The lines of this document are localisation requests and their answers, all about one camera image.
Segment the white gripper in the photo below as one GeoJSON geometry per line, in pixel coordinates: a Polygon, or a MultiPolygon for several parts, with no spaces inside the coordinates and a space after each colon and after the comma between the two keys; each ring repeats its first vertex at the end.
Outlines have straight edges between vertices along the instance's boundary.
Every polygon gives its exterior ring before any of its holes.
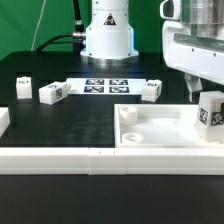
{"type": "Polygon", "coordinates": [[[191,102],[199,100],[200,78],[224,85],[224,24],[218,25],[216,38],[197,38],[190,35],[189,25],[166,21],[162,43],[167,66],[186,73],[191,102]]]}

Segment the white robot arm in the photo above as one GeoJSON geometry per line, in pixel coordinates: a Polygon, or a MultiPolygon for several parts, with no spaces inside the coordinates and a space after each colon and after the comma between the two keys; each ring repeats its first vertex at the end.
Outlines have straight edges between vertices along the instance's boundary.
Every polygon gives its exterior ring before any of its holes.
{"type": "MultiPolygon", "coordinates": [[[[83,61],[118,65],[138,57],[128,6],[128,0],[92,0],[83,61]]],[[[188,89],[201,90],[203,79],[224,85],[224,0],[163,0],[160,16],[163,58],[185,73],[188,89]]]]}

